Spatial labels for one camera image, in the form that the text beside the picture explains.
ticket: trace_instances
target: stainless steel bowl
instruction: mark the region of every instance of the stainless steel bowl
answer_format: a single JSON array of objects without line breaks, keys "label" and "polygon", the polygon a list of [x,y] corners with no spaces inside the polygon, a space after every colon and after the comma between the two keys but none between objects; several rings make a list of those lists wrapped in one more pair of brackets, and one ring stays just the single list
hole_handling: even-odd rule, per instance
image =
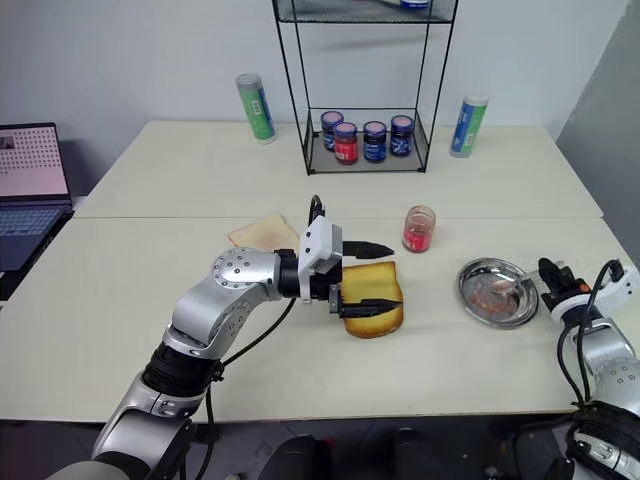
[{"label": "stainless steel bowl", "polygon": [[[519,279],[526,273],[499,258],[479,258],[458,274],[458,290],[465,309],[482,323],[500,329],[517,328],[536,314],[538,290],[533,281]],[[508,295],[496,293],[495,282],[518,282]]]}]

